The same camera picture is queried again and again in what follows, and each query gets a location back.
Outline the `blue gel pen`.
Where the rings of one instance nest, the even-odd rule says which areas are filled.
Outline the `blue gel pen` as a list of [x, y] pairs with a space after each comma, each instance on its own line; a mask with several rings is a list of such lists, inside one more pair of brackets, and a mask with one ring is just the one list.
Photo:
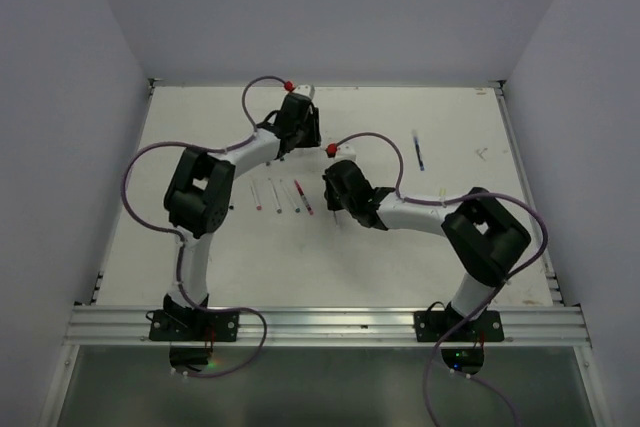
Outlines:
[[420, 139], [419, 139], [417, 130], [412, 129], [411, 136], [412, 136], [412, 141], [413, 141], [419, 169], [421, 172], [425, 172], [426, 169], [425, 169], [424, 159], [423, 159], [421, 145], [420, 145]]

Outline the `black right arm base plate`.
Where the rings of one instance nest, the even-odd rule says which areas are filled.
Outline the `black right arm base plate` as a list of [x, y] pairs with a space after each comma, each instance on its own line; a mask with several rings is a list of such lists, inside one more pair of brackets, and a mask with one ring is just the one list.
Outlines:
[[497, 311], [484, 310], [446, 337], [462, 319], [451, 307], [436, 301], [426, 310], [413, 312], [413, 328], [419, 343], [437, 343], [444, 338], [439, 360], [454, 372], [474, 376], [484, 366], [485, 347], [505, 340], [502, 319]]

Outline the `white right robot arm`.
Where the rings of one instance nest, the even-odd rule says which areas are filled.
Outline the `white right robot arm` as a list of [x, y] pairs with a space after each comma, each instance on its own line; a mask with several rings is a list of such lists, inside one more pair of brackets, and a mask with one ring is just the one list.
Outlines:
[[411, 230], [446, 238], [465, 274], [445, 312], [451, 336], [468, 339], [481, 327], [485, 301], [531, 243], [525, 227], [486, 191], [475, 187], [457, 206], [402, 200], [391, 187], [374, 187], [352, 160], [341, 160], [323, 174], [331, 211], [346, 211], [361, 226]]

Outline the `grey capped white marker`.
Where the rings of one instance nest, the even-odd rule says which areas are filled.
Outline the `grey capped white marker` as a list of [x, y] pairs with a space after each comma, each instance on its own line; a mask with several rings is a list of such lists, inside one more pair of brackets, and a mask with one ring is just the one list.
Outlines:
[[281, 202], [280, 202], [280, 199], [279, 199], [279, 194], [278, 194], [277, 188], [275, 186], [275, 183], [274, 183], [274, 181], [273, 181], [273, 179], [271, 177], [268, 178], [268, 182], [269, 182], [269, 185], [270, 185], [270, 188], [271, 188], [271, 192], [272, 192], [272, 195], [273, 195], [273, 201], [274, 201], [276, 213], [277, 214], [282, 214], [283, 209], [282, 209], [282, 205], [281, 205]]

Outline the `green capped white marker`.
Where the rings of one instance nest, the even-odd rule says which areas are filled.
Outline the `green capped white marker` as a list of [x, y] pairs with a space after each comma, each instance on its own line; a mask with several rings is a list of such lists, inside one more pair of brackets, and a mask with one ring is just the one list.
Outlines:
[[284, 179], [280, 179], [279, 183], [281, 185], [281, 188], [282, 188], [282, 190], [283, 190], [283, 192], [284, 192], [284, 194], [285, 194], [285, 196], [287, 198], [287, 201], [289, 202], [292, 210], [295, 213], [300, 213], [301, 209], [298, 206], [298, 203], [296, 202], [296, 200], [295, 200], [291, 190], [289, 189], [288, 185], [286, 184], [285, 180]]

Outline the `aluminium front mounting rail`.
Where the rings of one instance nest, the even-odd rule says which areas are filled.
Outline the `aluminium front mounting rail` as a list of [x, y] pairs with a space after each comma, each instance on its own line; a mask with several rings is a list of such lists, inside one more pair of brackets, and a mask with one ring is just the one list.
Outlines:
[[[436, 336], [409, 308], [276, 308], [242, 314], [223, 326], [230, 347], [428, 347]], [[78, 306], [63, 341], [78, 346], [201, 347], [203, 341], [171, 333], [149, 307]], [[493, 306], [451, 335], [449, 346], [584, 347], [590, 337], [583, 314], [570, 307]]]

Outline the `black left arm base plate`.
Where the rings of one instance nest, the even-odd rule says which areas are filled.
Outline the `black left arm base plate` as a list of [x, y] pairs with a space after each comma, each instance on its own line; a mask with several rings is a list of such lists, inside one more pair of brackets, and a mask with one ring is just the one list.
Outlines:
[[169, 342], [172, 368], [185, 374], [200, 374], [212, 359], [216, 343], [237, 340], [240, 312], [204, 312], [176, 304], [168, 295], [161, 309], [150, 310], [148, 338], [153, 342]]

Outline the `aluminium table edge rail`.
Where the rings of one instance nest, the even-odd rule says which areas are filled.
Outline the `aluminium table edge rail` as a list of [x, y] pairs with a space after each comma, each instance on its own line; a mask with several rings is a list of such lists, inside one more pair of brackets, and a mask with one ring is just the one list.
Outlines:
[[[515, 131], [513, 129], [510, 114], [508, 111], [508, 107], [506, 103], [506, 95], [505, 95], [505, 84], [506, 84], [505, 80], [500, 80], [500, 81], [492, 82], [491, 86], [493, 87], [496, 100], [499, 106], [501, 118], [505, 127], [506, 135], [508, 138], [508, 142], [512, 152], [512, 157], [514, 159], [517, 175], [519, 178], [519, 183], [522, 188], [524, 198], [531, 207], [536, 208], [536, 205], [534, 203], [534, 198], [530, 189], [527, 173], [521, 157], [519, 145], [516, 139]], [[543, 265], [543, 270], [545, 273], [545, 277], [547, 279], [547, 283], [549, 285], [549, 290], [550, 290], [550, 295], [551, 295], [553, 305], [555, 307], [564, 307], [565, 306], [564, 298], [560, 289], [557, 274], [554, 270], [551, 258], [549, 256], [548, 248], [545, 248], [545, 251], [541, 257], [541, 262]]]

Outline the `pink capped white marker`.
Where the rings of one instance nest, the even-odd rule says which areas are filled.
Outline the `pink capped white marker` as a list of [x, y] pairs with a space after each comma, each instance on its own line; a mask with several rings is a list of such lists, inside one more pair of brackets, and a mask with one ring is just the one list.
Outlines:
[[260, 191], [259, 191], [259, 187], [258, 184], [255, 180], [255, 178], [253, 176], [249, 177], [249, 182], [250, 182], [250, 190], [252, 193], [252, 197], [255, 203], [255, 207], [257, 211], [262, 211], [263, 210], [263, 204], [261, 201], [261, 196], [260, 196]]

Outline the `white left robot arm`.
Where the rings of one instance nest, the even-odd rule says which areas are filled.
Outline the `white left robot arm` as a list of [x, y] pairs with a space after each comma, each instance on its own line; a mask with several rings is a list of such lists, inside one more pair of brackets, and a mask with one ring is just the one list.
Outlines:
[[301, 85], [287, 93], [279, 110], [256, 125], [252, 136], [235, 147], [208, 152], [187, 147], [164, 197], [169, 222], [178, 229], [174, 286], [163, 308], [172, 313], [172, 326], [185, 339], [201, 337], [208, 326], [206, 274], [214, 233], [223, 224], [234, 181], [250, 170], [279, 160], [295, 149], [321, 144], [315, 88]]

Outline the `red gel pen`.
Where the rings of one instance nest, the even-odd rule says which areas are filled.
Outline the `red gel pen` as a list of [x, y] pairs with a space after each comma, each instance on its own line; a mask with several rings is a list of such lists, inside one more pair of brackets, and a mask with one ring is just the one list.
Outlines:
[[314, 215], [314, 210], [311, 207], [309, 200], [307, 199], [307, 196], [301, 186], [301, 184], [299, 183], [299, 181], [297, 179], [294, 179], [294, 186], [302, 200], [302, 203], [304, 204], [305, 209], [307, 210], [307, 212], [309, 213], [310, 216]]

